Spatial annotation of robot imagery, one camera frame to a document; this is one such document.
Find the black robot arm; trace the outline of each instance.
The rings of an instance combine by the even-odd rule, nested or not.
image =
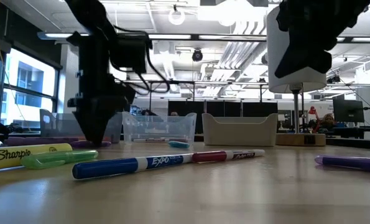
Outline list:
[[[73,112],[87,140],[100,145],[108,121],[131,104],[136,91],[124,81],[116,82],[109,73],[109,62],[115,69],[130,68],[139,75],[146,72],[147,58],[150,67],[163,79],[169,91],[167,80],[151,65],[149,49],[152,44],[147,33],[126,30],[129,34],[117,34],[106,15],[106,9],[98,0],[66,0],[77,21],[87,30],[87,36],[75,32],[67,40],[79,49],[79,85],[75,98],[68,106]],[[139,86],[150,92],[144,81]]]
[[[370,0],[284,0],[277,16],[279,29],[289,32],[290,44],[275,75],[282,78],[310,67],[320,73],[331,68],[337,37],[353,27]]]

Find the white container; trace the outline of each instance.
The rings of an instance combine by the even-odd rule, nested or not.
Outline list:
[[[117,113],[109,120],[103,140],[119,143],[122,126],[123,114]],[[72,113],[51,113],[41,109],[40,127],[41,137],[77,137],[85,140],[83,131]]]
[[[123,112],[124,141],[167,142],[184,140],[193,143],[196,128],[196,113],[186,116],[133,116]]]
[[[207,146],[274,146],[277,114],[266,118],[214,118],[203,114]]]

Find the red marker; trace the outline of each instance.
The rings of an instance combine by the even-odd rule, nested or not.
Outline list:
[[[264,154],[265,151],[262,149],[198,152],[193,154],[192,161],[193,162],[227,161],[232,159],[245,159],[256,156],[263,156]]]

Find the yellow highlighter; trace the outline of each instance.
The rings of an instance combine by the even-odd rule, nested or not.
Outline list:
[[[72,151],[71,145],[44,144],[35,146],[0,147],[0,169],[21,166],[21,159],[42,152]]]

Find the expo logo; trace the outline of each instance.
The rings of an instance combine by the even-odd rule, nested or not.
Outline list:
[[[153,163],[152,163],[152,166],[160,166],[162,164],[166,164],[170,161],[170,158],[169,157],[155,157],[153,158]]]

